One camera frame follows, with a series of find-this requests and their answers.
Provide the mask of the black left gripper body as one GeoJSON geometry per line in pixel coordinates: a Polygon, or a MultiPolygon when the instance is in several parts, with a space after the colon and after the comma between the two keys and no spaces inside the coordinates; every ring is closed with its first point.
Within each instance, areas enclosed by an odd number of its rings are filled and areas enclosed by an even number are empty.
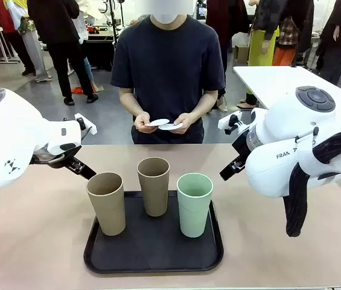
{"type": "Polygon", "coordinates": [[[47,165],[54,169],[61,169],[64,167],[76,175],[82,175],[85,173],[85,163],[75,157],[80,149],[81,147],[69,149],[49,161],[42,161],[36,155],[33,155],[30,164],[47,165]]]}

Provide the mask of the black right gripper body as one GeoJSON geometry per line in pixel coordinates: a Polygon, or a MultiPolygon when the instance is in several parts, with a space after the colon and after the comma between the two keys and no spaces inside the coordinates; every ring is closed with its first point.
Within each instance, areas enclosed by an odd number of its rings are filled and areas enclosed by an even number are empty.
{"type": "Polygon", "coordinates": [[[250,149],[247,145],[248,130],[244,130],[232,143],[232,147],[237,151],[238,156],[234,160],[235,163],[245,165],[250,149]]]}

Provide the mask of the person's left hand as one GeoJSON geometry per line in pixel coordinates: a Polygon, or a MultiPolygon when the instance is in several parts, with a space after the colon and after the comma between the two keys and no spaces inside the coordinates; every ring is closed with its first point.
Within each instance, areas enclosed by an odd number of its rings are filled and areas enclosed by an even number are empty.
{"type": "Polygon", "coordinates": [[[178,129],[171,130],[171,132],[174,134],[184,134],[187,132],[189,127],[194,124],[199,118],[199,115],[195,112],[180,114],[178,118],[174,121],[174,125],[177,126],[182,124],[182,126],[178,129]]]}

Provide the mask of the person's right hand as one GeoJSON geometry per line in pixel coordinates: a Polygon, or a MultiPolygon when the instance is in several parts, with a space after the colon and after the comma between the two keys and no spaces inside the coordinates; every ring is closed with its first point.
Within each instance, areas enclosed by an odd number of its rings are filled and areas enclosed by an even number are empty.
{"type": "Polygon", "coordinates": [[[144,134],[151,134],[158,129],[157,126],[149,126],[150,116],[148,113],[142,111],[135,117],[134,125],[136,129],[144,134]]]}

